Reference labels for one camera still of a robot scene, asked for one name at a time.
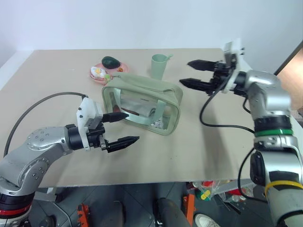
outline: dark green avocado toy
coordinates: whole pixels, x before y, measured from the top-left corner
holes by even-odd
[[[111,69],[118,68],[121,65],[121,63],[113,57],[106,56],[102,59],[102,65],[105,68],[111,70]]]

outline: small plate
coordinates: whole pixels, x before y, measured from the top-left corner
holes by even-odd
[[[104,68],[104,69],[106,70],[106,72],[110,75],[110,78],[112,79],[112,74],[113,74],[114,72],[118,72],[118,69],[119,69],[119,68],[122,68],[122,69],[123,69],[123,72],[128,72],[128,66],[127,66],[126,64],[122,63],[122,62],[120,62],[120,63],[121,63],[121,65],[120,65],[118,68],[111,69],[111,70],[105,68],[105,67],[102,65],[102,63],[99,63],[99,64],[95,65],[95,67]],[[91,74],[90,71],[89,71],[89,75],[90,75],[90,77],[91,77],[96,83],[103,84],[103,85],[105,85],[105,84],[107,83],[107,82],[105,81],[104,78],[97,78],[97,77],[94,77],[94,76]]]

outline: shoe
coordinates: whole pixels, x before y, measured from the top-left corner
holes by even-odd
[[[195,224],[198,227],[220,227],[214,220],[204,214],[195,215]]]

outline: table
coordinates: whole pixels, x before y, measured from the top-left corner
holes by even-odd
[[[129,66],[130,72],[149,76],[155,53],[174,54],[163,80],[183,89],[178,127],[161,136],[123,122],[105,123],[106,138],[124,136],[140,139],[127,149],[108,154],[100,149],[74,151],[50,167],[41,187],[201,181],[237,178],[240,164],[253,146],[253,134],[231,128],[209,128],[199,121],[199,112],[208,96],[182,86],[178,80],[197,78],[208,81],[211,72],[186,65],[195,59],[223,60],[221,49],[141,49],[141,50],[47,50],[34,51],[0,91],[2,104],[0,146],[17,118],[34,102],[56,92],[75,91],[101,102],[102,85],[89,78],[90,67],[104,56],[113,56]],[[205,111],[206,122],[239,124],[253,128],[251,116],[243,111],[243,97],[219,93]],[[45,126],[76,123],[81,103],[77,96],[60,96],[36,107],[19,125],[10,150],[20,146],[32,131]],[[292,118],[296,135],[302,128]],[[249,162],[242,173],[249,178]]]

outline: bag handle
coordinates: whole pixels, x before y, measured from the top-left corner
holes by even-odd
[[[156,110],[155,113],[153,115],[153,117],[141,117],[141,116],[137,116],[133,113],[129,113],[127,111],[124,111],[121,108],[121,89],[118,88],[114,88],[114,97],[116,100],[116,104],[118,105],[119,109],[121,112],[128,114],[129,116],[126,117],[127,120],[139,123],[139,124],[144,124],[144,125],[151,125],[152,123],[156,122],[157,120],[159,120],[164,113],[165,110],[165,106],[166,106],[166,102],[163,102],[161,100],[158,100],[157,102],[157,106],[156,106]]]

